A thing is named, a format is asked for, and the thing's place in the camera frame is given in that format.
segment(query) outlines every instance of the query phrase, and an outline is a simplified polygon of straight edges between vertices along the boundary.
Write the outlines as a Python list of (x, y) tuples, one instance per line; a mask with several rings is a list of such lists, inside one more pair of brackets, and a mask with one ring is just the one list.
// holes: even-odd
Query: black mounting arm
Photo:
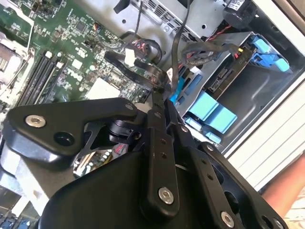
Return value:
[(152, 101), (148, 113), (122, 98), (8, 113), (6, 146), (50, 170), (65, 170), (97, 149), (129, 145), (127, 154), (58, 190), (40, 229), (288, 228), (213, 145), (195, 144), (162, 92), (153, 91)]

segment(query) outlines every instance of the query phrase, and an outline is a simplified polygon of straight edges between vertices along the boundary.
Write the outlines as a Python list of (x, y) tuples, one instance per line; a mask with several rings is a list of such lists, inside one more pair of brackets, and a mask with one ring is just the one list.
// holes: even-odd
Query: bolt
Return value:
[(166, 188), (166, 187), (162, 187), (159, 189), (158, 191), (159, 194), (159, 198), (165, 203), (165, 204), (172, 204), (173, 203), (173, 194), (172, 192)]
[(234, 221), (232, 219), (232, 217), (225, 211), (223, 211), (221, 213), (221, 219), (223, 220), (223, 222), (230, 228), (234, 227)]
[(35, 128), (42, 128), (46, 125), (46, 120), (42, 116), (29, 115), (25, 118), (25, 123)]
[(161, 117), (162, 117), (161, 114), (160, 114), (159, 112), (155, 112), (154, 115), (157, 116), (158, 118), (161, 118)]
[(163, 29), (164, 32), (168, 32), (169, 30), (170, 30), (170, 27), (168, 27), (168, 26), (165, 26)]
[(181, 129), (184, 131), (184, 132), (188, 132), (189, 130), (183, 125), (183, 126), (181, 126)]
[(274, 218), (274, 221), (280, 229), (284, 229), (284, 226), (281, 224), (281, 222), (277, 218)]
[(208, 148), (208, 150), (214, 151), (214, 149), (213, 149), (213, 147), (211, 145), (207, 145), (206, 147)]
[(126, 106), (126, 108), (128, 108), (129, 110), (133, 110), (133, 107), (132, 107), (130, 104), (126, 104), (125, 106)]

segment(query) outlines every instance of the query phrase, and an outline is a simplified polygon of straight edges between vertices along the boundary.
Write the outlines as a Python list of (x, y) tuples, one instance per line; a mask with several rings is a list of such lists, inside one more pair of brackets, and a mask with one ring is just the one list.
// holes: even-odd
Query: person's arm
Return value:
[(263, 194), (263, 198), (284, 218), (304, 187), (305, 154), (275, 179)]

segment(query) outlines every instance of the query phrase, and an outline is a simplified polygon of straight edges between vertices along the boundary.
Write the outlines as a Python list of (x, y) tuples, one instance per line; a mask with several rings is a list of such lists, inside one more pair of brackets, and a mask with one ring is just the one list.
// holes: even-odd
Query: gray metal panel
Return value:
[(218, 102), (237, 115), (237, 120), (225, 133), (221, 145), (228, 147), (251, 126), (295, 78), (294, 74), (246, 66)]
[[(241, 33), (229, 33), (229, 34), (223, 34), (219, 35), (217, 39), (214, 40), (215, 44), (223, 45), (224, 43), (233, 43), (236, 45), (243, 44), (247, 38), (251, 35), (254, 35), (253, 32), (241, 32)], [(182, 104), (176, 105), (176, 108), (181, 116), (184, 116), (186, 112), (192, 107), (192, 105), (196, 102), (197, 97), (199, 93), (201, 92), (202, 88), (206, 84), (206, 82), (210, 79), (210, 77), (215, 73), (215, 71), (218, 69), (218, 67), (225, 61), (225, 59), (231, 55), (230, 52), (224, 52), (216, 61), (211, 61), (206, 63), (203, 68), (201, 69), (201, 74), (203, 76), (202, 80), (195, 86), (192, 93), (187, 95), (185, 93), (185, 90), (187, 87), (184, 88), (184, 90), (181, 92), (178, 99), (181, 99), (181, 97), (184, 97), (184, 101)], [(191, 83), (195, 76), (197, 74), (190, 73), (187, 78), (190, 78)]]
[[(186, 8), (178, 0), (146, 0), (147, 10), (151, 10), (165, 23), (172, 24), (175, 28), (185, 18)], [(221, 0), (194, 0), (191, 4), (190, 16), (187, 20), (186, 28), (192, 35), (200, 38), (209, 37), (223, 21), (223, 10), (225, 1)]]

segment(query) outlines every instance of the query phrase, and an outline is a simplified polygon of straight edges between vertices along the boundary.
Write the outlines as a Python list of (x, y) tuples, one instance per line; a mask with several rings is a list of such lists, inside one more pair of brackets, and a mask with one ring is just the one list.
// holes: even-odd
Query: ram slot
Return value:
[(44, 88), (47, 79), (52, 75), (55, 66), (56, 61), (51, 60), (45, 55), (40, 57), (30, 74), (27, 86), (18, 101), (18, 106), (35, 104), (38, 95), (42, 88)]
[(44, 104), (48, 102), (48, 98), (51, 92), (53, 91), (54, 87), (56, 86), (57, 80), (59, 76), (62, 74), (63, 70), (65, 69), (65, 66), (57, 74), (52, 74), (50, 76), (50, 79), (45, 83), (45, 86), (42, 89), (40, 95), (38, 96), (35, 104)]

